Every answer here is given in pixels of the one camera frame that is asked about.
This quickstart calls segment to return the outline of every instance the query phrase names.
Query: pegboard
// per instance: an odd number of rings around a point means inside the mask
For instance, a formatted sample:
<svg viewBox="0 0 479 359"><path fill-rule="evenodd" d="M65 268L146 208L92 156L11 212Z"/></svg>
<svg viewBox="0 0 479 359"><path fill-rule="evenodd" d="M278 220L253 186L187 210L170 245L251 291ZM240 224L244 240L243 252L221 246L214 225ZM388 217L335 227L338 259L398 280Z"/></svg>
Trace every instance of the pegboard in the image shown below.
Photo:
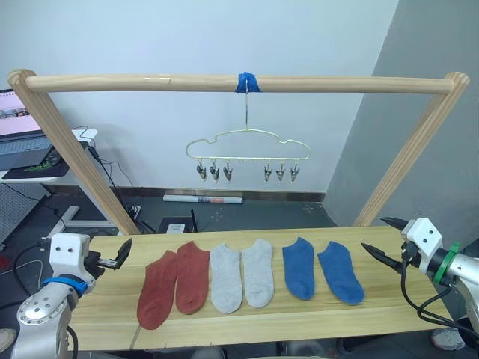
<svg viewBox="0 0 479 359"><path fill-rule="evenodd" d="M49 192L38 183L8 183L11 188L22 192L25 196L42 199ZM0 184L0 245L20 224L26 215L38 204Z"/></svg>

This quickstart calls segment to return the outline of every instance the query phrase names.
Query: blue tape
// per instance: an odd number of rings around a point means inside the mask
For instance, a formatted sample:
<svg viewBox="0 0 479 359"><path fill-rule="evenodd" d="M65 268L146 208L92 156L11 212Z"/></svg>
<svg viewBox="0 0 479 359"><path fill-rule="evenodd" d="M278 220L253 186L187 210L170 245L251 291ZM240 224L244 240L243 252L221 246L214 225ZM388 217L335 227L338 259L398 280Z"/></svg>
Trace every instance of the blue tape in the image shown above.
<svg viewBox="0 0 479 359"><path fill-rule="evenodd" d="M252 73L240 73L236 93L246 93L246 80L248 80L248 92L261 92L257 85L256 76Z"/></svg>
<svg viewBox="0 0 479 359"><path fill-rule="evenodd" d="M52 282L63 283L63 284L67 284L69 286L72 286L78 292L79 297L81 297L88 288L88 285L86 284L86 282L77 282L74 279L65 278L65 277L47 278L42 282L42 286L44 286L45 284L48 284L48 283L52 283Z"/></svg>

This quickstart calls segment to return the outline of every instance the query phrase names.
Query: gray sock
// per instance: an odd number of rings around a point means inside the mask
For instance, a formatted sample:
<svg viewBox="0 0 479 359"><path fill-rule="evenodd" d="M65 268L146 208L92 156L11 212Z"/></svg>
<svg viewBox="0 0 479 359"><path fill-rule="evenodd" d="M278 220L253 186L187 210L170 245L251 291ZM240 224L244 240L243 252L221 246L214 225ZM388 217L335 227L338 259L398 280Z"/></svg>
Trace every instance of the gray sock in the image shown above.
<svg viewBox="0 0 479 359"><path fill-rule="evenodd" d="M211 300L224 314L238 309L242 300L240 253L221 243L210 252Z"/></svg>
<svg viewBox="0 0 479 359"><path fill-rule="evenodd" d="M255 308L266 306L275 292L272 279L272 246L264 239L257 239L243 249L242 264L245 267L245 293L248 304Z"/></svg>

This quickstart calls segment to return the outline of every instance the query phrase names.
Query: green ring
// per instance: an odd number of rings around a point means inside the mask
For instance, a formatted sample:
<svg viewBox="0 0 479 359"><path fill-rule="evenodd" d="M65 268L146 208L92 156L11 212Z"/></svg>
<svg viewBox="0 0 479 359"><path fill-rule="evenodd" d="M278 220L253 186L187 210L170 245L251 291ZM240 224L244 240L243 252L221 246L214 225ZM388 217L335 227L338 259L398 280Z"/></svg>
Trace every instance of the green ring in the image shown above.
<svg viewBox="0 0 479 359"><path fill-rule="evenodd" d="M444 276L444 273L446 270L449 268L449 266L452 263L452 260L456 256L457 252L459 252L459 242L455 242L450 248L449 252L446 254L446 257L442 260L441 265L439 266L439 269L437 272L434 274L433 282L434 283L439 283Z"/></svg>

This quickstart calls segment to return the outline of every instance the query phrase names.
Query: sock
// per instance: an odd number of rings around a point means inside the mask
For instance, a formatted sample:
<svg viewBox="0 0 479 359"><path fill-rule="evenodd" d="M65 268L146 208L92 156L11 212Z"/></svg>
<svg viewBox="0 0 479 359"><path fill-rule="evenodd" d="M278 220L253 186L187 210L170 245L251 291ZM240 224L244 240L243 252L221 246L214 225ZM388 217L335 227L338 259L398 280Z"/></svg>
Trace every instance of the sock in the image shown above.
<svg viewBox="0 0 479 359"><path fill-rule="evenodd" d="M143 289L136 316L145 329L157 329L168 317L173 305L174 282L177 279L177 255L166 251L146 268Z"/></svg>
<svg viewBox="0 0 479 359"><path fill-rule="evenodd" d="M331 291L346 303L361 303L364 299L364 290L354 275L353 262L347 248L331 241L317 257Z"/></svg>
<svg viewBox="0 0 479 359"><path fill-rule="evenodd" d="M176 305L184 314L192 314L201 307L208 295L210 252L202 251L193 241L177 251Z"/></svg>
<svg viewBox="0 0 479 359"><path fill-rule="evenodd" d="M243 249L242 264L245 267L245 294L248 304L255 308L266 306L275 292L272 279L272 246L264 239L257 239Z"/></svg>
<svg viewBox="0 0 479 359"><path fill-rule="evenodd" d="M221 243L210 253L211 300L224 314L238 309L242 300L240 253Z"/></svg>
<svg viewBox="0 0 479 359"><path fill-rule="evenodd" d="M296 242L283 247L284 280L290 292L307 301L314 295L314 248L298 237Z"/></svg>

